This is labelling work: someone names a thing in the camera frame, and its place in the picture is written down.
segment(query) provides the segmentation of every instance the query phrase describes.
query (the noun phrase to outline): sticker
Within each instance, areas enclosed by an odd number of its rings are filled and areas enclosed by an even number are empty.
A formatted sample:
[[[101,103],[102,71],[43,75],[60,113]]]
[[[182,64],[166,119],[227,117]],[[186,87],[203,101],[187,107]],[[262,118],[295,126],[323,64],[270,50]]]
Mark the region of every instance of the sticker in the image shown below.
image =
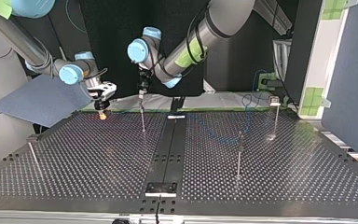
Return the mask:
[[[201,61],[201,54],[202,50],[200,48],[199,41],[197,38],[194,38],[190,42],[190,50],[193,55],[193,57],[199,62]],[[183,52],[179,55],[179,57],[176,59],[175,63],[179,67],[188,68],[193,62],[193,60],[190,57],[190,54],[188,53],[187,48],[183,50]]]
[[[0,16],[7,19],[11,15],[12,11],[11,0],[0,0]]]

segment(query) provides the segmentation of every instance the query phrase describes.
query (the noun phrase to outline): metal bracket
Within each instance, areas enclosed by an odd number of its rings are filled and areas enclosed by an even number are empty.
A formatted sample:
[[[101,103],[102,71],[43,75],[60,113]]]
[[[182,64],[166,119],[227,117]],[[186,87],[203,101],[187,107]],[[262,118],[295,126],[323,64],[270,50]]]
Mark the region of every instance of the metal bracket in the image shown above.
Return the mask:
[[[331,106],[331,102],[327,99],[322,99],[322,106],[325,107],[325,108],[330,108]]]
[[[292,28],[293,24],[289,21],[286,14],[284,14],[283,10],[279,6],[275,15],[277,5],[278,3],[276,0],[257,0],[255,1],[254,11],[260,14],[260,16],[263,17],[269,25],[274,23],[274,29],[280,35],[286,35],[286,32]]]
[[[348,7],[354,7],[356,5],[358,5],[358,0],[347,0],[344,7],[348,8]]]
[[[176,183],[148,183],[146,197],[174,198],[176,197]]]

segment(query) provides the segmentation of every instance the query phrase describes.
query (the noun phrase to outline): black panel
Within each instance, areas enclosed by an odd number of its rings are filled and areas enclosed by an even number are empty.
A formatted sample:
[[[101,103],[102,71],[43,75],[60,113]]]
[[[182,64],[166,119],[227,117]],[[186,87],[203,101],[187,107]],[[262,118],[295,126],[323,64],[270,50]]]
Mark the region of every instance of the black panel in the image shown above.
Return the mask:
[[[348,15],[327,99],[322,125],[358,151],[358,5]]]
[[[300,101],[303,91],[322,2],[323,0],[299,1],[296,29],[284,82],[292,100],[296,103]]]

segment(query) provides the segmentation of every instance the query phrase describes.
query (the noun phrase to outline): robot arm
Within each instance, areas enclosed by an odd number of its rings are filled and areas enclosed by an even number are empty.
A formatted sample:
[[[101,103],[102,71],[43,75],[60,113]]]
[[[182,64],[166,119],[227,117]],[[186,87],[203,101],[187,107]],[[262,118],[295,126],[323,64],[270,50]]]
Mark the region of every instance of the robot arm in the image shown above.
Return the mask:
[[[254,5],[255,0],[212,0],[205,19],[167,58],[163,58],[159,53],[161,31],[145,27],[142,38],[130,43],[129,57],[133,63],[153,72],[171,89],[182,79],[182,73],[190,65],[203,60],[208,49],[218,44],[220,39],[230,38],[240,30]]]
[[[110,106],[109,98],[115,94],[117,86],[110,82],[102,82],[101,75],[107,69],[99,71],[91,52],[75,55],[74,62],[53,59],[41,42],[34,39],[14,20],[6,20],[0,16],[0,34],[7,43],[26,61],[27,68],[36,73],[50,74],[68,84],[74,85],[84,81],[94,107],[99,111],[101,119],[105,119],[104,110]]]

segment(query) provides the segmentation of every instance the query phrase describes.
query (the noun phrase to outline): black curtain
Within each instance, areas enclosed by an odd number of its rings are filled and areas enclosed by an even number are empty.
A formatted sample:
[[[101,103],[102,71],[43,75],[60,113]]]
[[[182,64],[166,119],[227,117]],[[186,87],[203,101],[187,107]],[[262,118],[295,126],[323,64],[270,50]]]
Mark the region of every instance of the black curtain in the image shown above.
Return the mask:
[[[127,56],[127,46],[142,35],[145,26],[162,31],[162,47],[169,54],[186,37],[188,25],[209,0],[81,0],[89,42],[104,79],[117,84],[115,98],[137,94],[138,68]],[[151,91],[167,96],[202,94],[205,65],[196,66],[174,89],[155,77]]]

